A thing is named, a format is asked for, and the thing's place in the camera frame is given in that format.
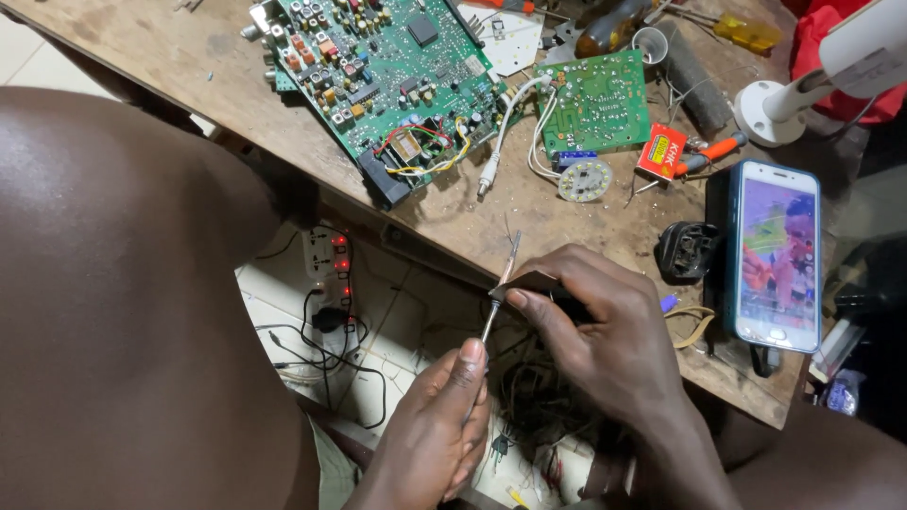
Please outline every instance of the wooden workbench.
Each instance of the wooden workbench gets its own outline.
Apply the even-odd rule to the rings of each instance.
[[[194,13],[186,9],[174,12],[173,4],[0,0],[0,5],[35,27],[247,137],[349,199],[370,205],[358,171],[318,120],[304,107],[285,106],[262,79],[265,65],[260,44],[239,36],[239,29],[251,23],[249,3],[207,0]],[[572,15],[580,11],[580,5],[566,4],[562,11]],[[717,13],[724,7],[773,23],[784,34],[793,31],[795,19],[774,0],[717,0],[704,10]],[[789,41],[766,59],[717,40],[690,22],[677,23],[710,74],[727,72],[715,83],[729,97],[756,76],[752,68],[728,71],[740,66],[756,66],[761,78],[787,80]],[[659,87],[650,83],[648,92],[649,97],[658,99],[667,96],[664,84]],[[667,121],[663,103],[650,106],[650,118]],[[660,281],[651,253],[658,235],[670,223],[702,219],[703,181],[675,185],[666,191],[647,191],[624,209],[633,162],[638,157],[634,148],[602,156],[613,168],[616,181],[601,201],[584,205],[562,201],[549,182],[526,167],[535,122],[535,115],[529,115],[508,132],[497,181],[484,201],[477,201],[475,192],[488,151],[474,155],[457,170],[436,179],[436,184],[415,193],[392,211],[390,218],[474,267],[496,273],[510,250],[506,217],[511,230],[523,231],[522,260],[577,242],[645,272],[657,280],[662,294],[677,292],[684,304],[698,302],[700,287],[671,288]],[[672,127],[695,131],[682,112]],[[732,130],[730,126],[723,134]],[[748,146],[722,163],[741,157],[767,156]],[[672,334],[681,337],[692,329],[687,323],[671,324]],[[759,378],[750,367],[746,346],[739,341],[719,342],[712,356],[698,348],[682,349],[678,361],[685,378],[778,428],[785,422],[803,365],[802,356],[786,352],[779,372],[768,379]]]

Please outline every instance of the red battery label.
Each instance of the red battery label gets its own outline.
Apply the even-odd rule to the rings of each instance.
[[[652,123],[651,138],[642,148],[636,167],[656,179],[673,181],[687,136],[659,123]]]

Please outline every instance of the green circuit board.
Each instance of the green circuit board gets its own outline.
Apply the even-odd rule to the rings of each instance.
[[[268,24],[279,27],[277,36],[271,28],[265,37],[274,88],[303,93],[354,160],[398,126],[432,117],[431,126],[453,139],[454,147],[433,152],[429,162],[398,161],[399,166],[427,168],[456,154],[463,146],[455,136],[458,117],[472,119],[472,147],[498,132],[498,96],[506,86],[488,73],[492,65],[478,40],[446,0],[268,0],[263,5]],[[313,62],[304,62],[304,56],[311,57],[303,55],[299,36]],[[432,174],[394,178],[417,188]]]
[[[558,86],[557,110],[542,132],[549,157],[555,151],[600,151],[649,139],[640,50],[536,69],[536,74],[543,73]],[[540,111],[550,98],[539,94]]]

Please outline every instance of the red cloth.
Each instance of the red cloth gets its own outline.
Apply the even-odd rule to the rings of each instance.
[[[791,53],[791,80],[820,67],[819,43],[828,31],[847,16],[853,14],[869,0],[813,0],[806,14],[797,22],[794,49]],[[907,83],[901,83],[879,94],[875,104],[860,120],[861,123],[886,123],[901,110]],[[839,121],[850,121],[866,106],[869,100],[856,99],[841,91],[834,91],[813,107],[821,114]]]

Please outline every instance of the printed circuit board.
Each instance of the printed circuit board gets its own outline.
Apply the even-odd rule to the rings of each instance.
[[[267,30],[275,90],[305,95],[386,207],[433,177],[386,169],[431,168],[465,146],[456,119],[468,122],[470,150],[499,129],[506,86],[488,72],[451,1],[266,0],[250,8]],[[384,143],[400,126],[409,131]]]
[[[615,54],[543,66],[556,85],[556,108],[542,135],[549,158],[554,152],[600,151],[649,139],[649,107],[642,52]],[[544,111],[551,97],[539,94]]]

